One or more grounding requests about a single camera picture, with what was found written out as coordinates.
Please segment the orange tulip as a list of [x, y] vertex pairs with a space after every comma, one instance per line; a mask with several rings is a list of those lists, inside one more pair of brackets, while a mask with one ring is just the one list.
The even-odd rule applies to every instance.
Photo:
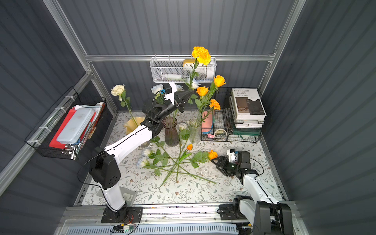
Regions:
[[173, 174], [176, 174], [176, 181], [177, 181], [180, 170], [183, 171], [182, 174], [186, 174], [195, 178], [193, 174], [189, 173], [187, 170], [185, 170], [182, 167], [182, 164], [190, 163], [190, 159], [188, 159], [188, 157], [192, 154], [192, 149], [193, 149], [192, 144], [187, 145], [187, 143], [185, 143], [184, 145], [182, 145], [182, 148], [180, 149], [179, 157], [177, 158], [171, 158], [170, 155], [166, 152], [166, 150], [163, 147], [161, 148], [164, 150], [164, 155], [166, 155], [166, 157], [163, 159], [163, 162], [165, 161], [168, 162], [169, 160], [173, 162], [172, 165], [166, 165], [163, 163], [161, 167], [155, 170], [155, 174], [157, 174], [157, 170], [163, 170], [167, 172], [167, 175], [165, 179], [163, 180], [161, 186], [163, 186], [168, 181], [169, 177]]

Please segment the yellow orange rose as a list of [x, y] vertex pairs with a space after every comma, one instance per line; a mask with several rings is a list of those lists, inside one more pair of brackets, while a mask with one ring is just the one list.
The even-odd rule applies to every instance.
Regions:
[[208, 103], [208, 106], [211, 103], [211, 100], [214, 99], [213, 98], [214, 93], [218, 91], [219, 87], [221, 87], [225, 84], [226, 84], [226, 82], [225, 82], [225, 78], [223, 76], [217, 75], [214, 78], [214, 80], [211, 83], [210, 88], [209, 88], [209, 103]]

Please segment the large orange marigold stem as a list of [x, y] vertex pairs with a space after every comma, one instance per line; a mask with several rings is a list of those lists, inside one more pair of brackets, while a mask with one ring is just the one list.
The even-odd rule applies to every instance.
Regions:
[[190, 72], [190, 78], [188, 79], [187, 85], [190, 89], [194, 90], [198, 88], [198, 86], [193, 85], [193, 80], [199, 76], [196, 69], [199, 65], [208, 66], [211, 62], [211, 54], [205, 47], [195, 46], [193, 47], [192, 57], [194, 58], [194, 62], [193, 65], [191, 65], [192, 71]]

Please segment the cream white rose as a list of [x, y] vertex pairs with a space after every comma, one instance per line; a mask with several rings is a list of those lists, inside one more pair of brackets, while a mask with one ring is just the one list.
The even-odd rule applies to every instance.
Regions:
[[130, 103], [130, 97], [127, 96], [127, 90], [125, 86], [122, 85], [116, 85], [111, 89], [111, 95], [118, 97], [118, 100], [120, 102], [121, 107], [126, 107], [128, 109], [128, 112], [130, 113], [131, 120], [133, 123], [137, 126], [138, 123], [136, 122], [135, 117], [132, 114], [132, 108], [131, 108], [131, 103]]

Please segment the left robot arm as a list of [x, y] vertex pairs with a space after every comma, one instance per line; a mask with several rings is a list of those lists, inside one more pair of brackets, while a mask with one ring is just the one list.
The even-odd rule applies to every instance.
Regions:
[[114, 212], [126, 209], [126, 202], [119, 186], [121, 173], [119, 164], [123, 159], [141, 144], [158, 136], [163, 120], [176, 110], [184, 112], [184, 107], [194, 91], [173, 91], [171, 88], [157, 91], [154, 98], [146, 102], [142, 112], [146, 115], [144, 121], [133, 132], [116, 143], [101, 149], [93, 150], [89, 173], [100, 187], [107, 202], [107, 208]]

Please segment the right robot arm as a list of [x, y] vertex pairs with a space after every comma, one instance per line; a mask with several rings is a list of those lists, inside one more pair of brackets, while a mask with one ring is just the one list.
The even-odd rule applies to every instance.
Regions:
[[221, 220], [246, 219], [250, 225], [237, 225], [240, 234], [292, 235], [292, 211], [289, 205], [279, 202], [259, 182], [260, 174], [252, 168], [248, 151], [227, 150], [226, 156], [212, 159], [216, 168], [227, 177], [235, 176], [248, 190], [250, 196], [237, 195], [233, 204], [222, 204], [217, 213]]

